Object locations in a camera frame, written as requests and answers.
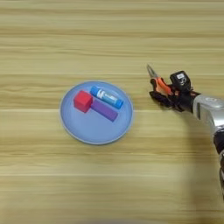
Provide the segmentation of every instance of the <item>wood grain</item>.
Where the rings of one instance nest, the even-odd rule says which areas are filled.
[[[0,223],[223,223],[206,128],[152,101],[145,69],[167,81],[183,69],[224,98],[223,15],[223,0],[0,1]],[[88,80],[134,102],[117,143],[85,145],[60,124],[62,96]]]

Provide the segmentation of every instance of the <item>purple block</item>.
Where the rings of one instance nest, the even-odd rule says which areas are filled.
[[[113,122],[118,116],[116,111],[114,111],[112,108],[109,108],[108,106],[97,100],[94,100],[94,102],[91,105],[91,109],[98,112],[102,116],[105,116],[111,122]]]

